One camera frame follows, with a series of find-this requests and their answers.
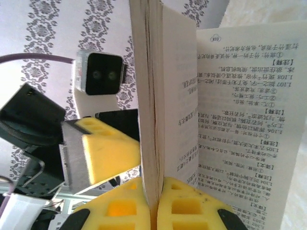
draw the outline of wire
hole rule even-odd
[[[57,204],[61,204],[61,203],[63,203],[63,202],[64,202],[64,200],[61,200],[61,201],[59,201],[59,202],[53,203],[52,205],[46,206],[46,207],[44,207],[44,208],[53,207],[53,206],[55,206],[55,205],[57,205]]]
[[[0,57],[0,64],[8,61],[15,61],[20,59],[42,59],[50,61],[58,61],[63,63],[71,64],[74,59],[68,57],[61,57],[50,54],[37,54],[37,53],[19,53],[19,54],[8,54]]]
[[[5,196],[3,202],[2,202],[2,204],[0,206],[0,218],[1,218],[1,216],[2,216],[2,214],[4,212],[4,209],[5,209],[7,203],[9,201],[9,199],[10,199],[10,195],[14,191],[14,182],[11,179],[9,179],[9,178],[7,178],[5,176],[1,176],[1,175],[0,175],[0,181],[6,182],[6,183],[8,183],[10,185],[9,190],[6,193],[7,195]]]

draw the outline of book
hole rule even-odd
[[[307,22],[197,30],[155,0],[130,13],[151,209],[171,176],[249,230],[279,229],[307,114]]]

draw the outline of yellow plastic part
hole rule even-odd
[[[90,215],[82,230],[150,230],[149,208],[142,179],[134,178],[75,209]]]
[[[82,136],[84,154],[92,185],[108,181],[141,163],[140,143],[92,117],[76,122],[92,134]]]
[[[157,230],[227,230],[217,210],[233,209],[171,177],[164,178]]]
[[[138,141],[124,134],[123,132],[113,128],[112,126],[107,125],[106,123],[94,118],[94,117],[86,117],[82,118],[76,122],[76,125],[85,129],[91,134],[98,134],[104,137],[114,137],[122,140],[129,140],[131,142]]]

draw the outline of page number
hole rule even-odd
[[[210,41],[211,42],[219,42],[221,41],[222,38],[218,35],[218,34],[214,34],[211,38],[210,38]]]

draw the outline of floral wallpaper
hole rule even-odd
[[[225,11],[227,0],[220,1]],[[218,27],[222,17],[210,8],[211,0],[165,0],[166,6],[207,28],[211,15]],[[78,49],[93,49],[121,55],[128,65],[126,83],[117,95],[121,109],[137,108],[137,89],[128,0],[0,0],[0,55],[17,52],[54,54],[74,58]],[[21,60],[0,66],[8,85],[29,83],[66,110],[66,119],[76,118],[71,90],[71,67],[46,60]],[[1,85],[3,93],[10,87]],[[0,174],[17,180],[27,158],[21,150],[0,140]],[[139,175],[138,168],[121,175],[123,181]],[[108,190],[105,183],[96,189]]]

